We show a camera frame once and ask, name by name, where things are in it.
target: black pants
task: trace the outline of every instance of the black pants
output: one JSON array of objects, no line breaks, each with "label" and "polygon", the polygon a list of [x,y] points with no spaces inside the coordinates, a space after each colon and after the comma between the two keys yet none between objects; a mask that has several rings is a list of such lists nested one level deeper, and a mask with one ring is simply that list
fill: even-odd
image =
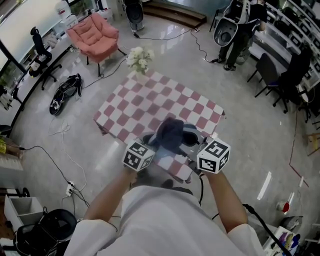
[{"label": "black pants", "polygon": [[229,58],[226,63],[229,66],[234,66],[237,60],[237,57],[241,53],[241,51],[247,46],[248,41],[250,39],[250,35],[245,31],[237,31],[232,41],[225,47],[221,47],[219,58],[225,59],[227,57],[228,50],[233,44],[232,50],[230,52]]}]

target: pink and white checkered cloth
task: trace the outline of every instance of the pink and white checkered cloth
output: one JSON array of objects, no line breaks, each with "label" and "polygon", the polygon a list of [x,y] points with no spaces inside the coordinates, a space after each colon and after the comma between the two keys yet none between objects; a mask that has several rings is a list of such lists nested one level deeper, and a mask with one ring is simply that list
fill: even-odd
[{"label": "pink and white checkered cloth", "polygon": [[[149,69],[139,81],[131,72],[93,119],[105,133],[127,144],[142,133],[155,132],[167,117],[195,125],[206,137],[222,116],[224,110],[211,100]],[[192,172],[181,155],[168,155],[155,163],[184,181]]]}]

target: tiled floor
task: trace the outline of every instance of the tiled floor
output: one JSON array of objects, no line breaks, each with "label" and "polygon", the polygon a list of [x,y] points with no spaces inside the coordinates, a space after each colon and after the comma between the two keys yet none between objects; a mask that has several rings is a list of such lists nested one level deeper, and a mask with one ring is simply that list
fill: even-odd
[{"label": "tiled floor", "polygon": [[[186,31],[181,25],[155,17],[146,16],[145,28],[141,37],[172,38]],[[319,215],[320,175],[319,155],[307,157],[311,149],[302,135],[313,132],[310,122],[305,124],[303,113],[298,113],[297,135],[294,145],[292,165],[303,175],[305,184],[299,188],[300,178],[289,167],[291,149],[295,133],[296,113],[284,114],[281,104],[272,106],[274,95],[254,98],[261,88],[255,76],[250,83],[247,78],[254,71],[256,61],[248,61],[238,66],[234,72],[225,71],[221,64],[204,61],[204,53],[198,50],[195,38],[186,33],[169,41],[142,40],[135,38],[126,20],[114,24],[120,30],[119,46],[123,51],[136,46],[146,46],[155,51],[155,60],[151,68],[175,81],[193,89],[217,103],[225,110],[226,120],[217,127],[219,137],[231,145],[230,161],[223,169],[234,190],[243,203],[252,205],[269,224],[278,225],[284,217],[276,211],[279,201],[286,201],[294,193],[291,210],[287,216],[303,215],[304,236]],[[209,25],[201,27],[196,34],[201,47],[207,51],[208,59],[217,57],[219,48],[212,39]],[[118,65],[123,55],[115,53],[101,67],[106,75]],[[55,118],[49,113],[49,104],[59,84],[69,75],[79,73],[83,86],[98,78],[97,65],[86,66],[86,58],[78,52],[69,52],[62,60],[63,69],[57,71],[59,81],[47,82],[45,90],[38,87],[29,98],[24,112],[19,116],[11,137],[24,147],[40,145],[44,147],[62,169],[65,176],[81,188],[84,185],[82,170],[65,154],[68,154],[85,170],[87,185],[83,195],[91,202],[100,190],[117,175],[121,167],[124,144],[109,134],[102,136],[93,116],[104,100],[128,75],[129,70],[123,63],[118,71],[101,79],[82,91],[82,98],[73,97],[67,103],[60,116]],[[65,120],[70,130],[62,135],[48,135],[61,129]],[[40,150],[25,152],[23,166],[27,172],[25,186],[33,196],[39,198],[49,210],[59,208],[66,191],[66,182],[50,159]],[[265,193],[265,180],[270,180]],[[194,175],[190,188],[200,197],[200,181]],[[217,208],[208,183],[204,181],[204,210],[215,215]],[[73,211],[70,198],[63,201],[63,207]],[[82,217],[86,206],[75,198],[76,216]]]}]

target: black backpack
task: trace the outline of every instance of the black backpack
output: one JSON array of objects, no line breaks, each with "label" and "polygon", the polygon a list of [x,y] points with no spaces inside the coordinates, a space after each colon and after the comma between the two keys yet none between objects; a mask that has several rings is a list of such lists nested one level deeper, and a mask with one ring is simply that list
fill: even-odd
[{"label": "black backpack", "polygon": [[81,81],[81,76],[76,74],[69,76],[65,82],[60,84],[50,103],[49,111],[51,115],[59,115],[65,107],[67,100],[75,95],[76,92],[78,92],[79,97],[81,97]]}]

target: white cabinet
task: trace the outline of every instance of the white cabinet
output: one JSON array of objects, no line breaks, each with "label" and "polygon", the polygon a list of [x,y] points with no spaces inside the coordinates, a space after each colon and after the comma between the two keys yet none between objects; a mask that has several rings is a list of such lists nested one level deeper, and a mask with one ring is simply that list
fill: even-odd
[{"label": "white cabinet", "polygon": [[4,215],[11,222],[15,232],[21,226],[38,222],[43,216],[43,207],[36,197],[8,197],[6,195]]}]

